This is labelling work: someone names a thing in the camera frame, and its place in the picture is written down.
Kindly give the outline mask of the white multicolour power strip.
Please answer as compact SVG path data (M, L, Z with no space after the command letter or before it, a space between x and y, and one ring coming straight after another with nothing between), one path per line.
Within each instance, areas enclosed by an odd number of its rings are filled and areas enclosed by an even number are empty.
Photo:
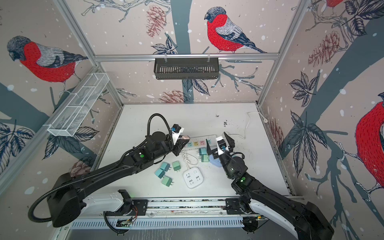
M184 147L184 150L206 148L209 145L211 148L215 148L217 145L216 135L191 137L190 141Z

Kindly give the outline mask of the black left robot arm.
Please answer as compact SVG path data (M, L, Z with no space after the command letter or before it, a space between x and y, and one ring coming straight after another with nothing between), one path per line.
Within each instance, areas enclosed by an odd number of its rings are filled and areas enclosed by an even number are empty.
M52 222L53 227L63 227L77 219L87 204L85 199L97 190L161 163L173 153L178 156L189 143L183 128L169 126L159 113L150 116L143 142L126 151L121 158L90 173L72 177L61 175L52 190L39 197L29 208L28 218L35 223Z

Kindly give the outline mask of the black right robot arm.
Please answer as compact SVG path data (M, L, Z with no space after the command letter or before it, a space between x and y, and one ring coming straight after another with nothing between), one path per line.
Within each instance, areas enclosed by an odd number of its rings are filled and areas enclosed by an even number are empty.
M216 139L216 148L207 145L208 155L219 159L231 187L239 195L244 213L261 214L287 230L298 240L330 240L335 233L320 209L313 203L289 199L251 176L245 155L234 152L235 141L227 134Z

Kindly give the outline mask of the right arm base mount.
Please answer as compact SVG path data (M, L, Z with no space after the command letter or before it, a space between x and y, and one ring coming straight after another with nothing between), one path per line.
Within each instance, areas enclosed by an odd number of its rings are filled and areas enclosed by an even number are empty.
M241 198L225 199L223 210L225 210L228 215L259 215L259 213L252 211L251 207Z

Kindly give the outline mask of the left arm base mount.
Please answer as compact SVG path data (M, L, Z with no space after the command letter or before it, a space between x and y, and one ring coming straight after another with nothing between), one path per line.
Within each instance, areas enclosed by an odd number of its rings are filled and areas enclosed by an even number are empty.
M148 203L148 200L133 199L131 203L123 203L123 205L114 212L107 211L106 216L145 216Z

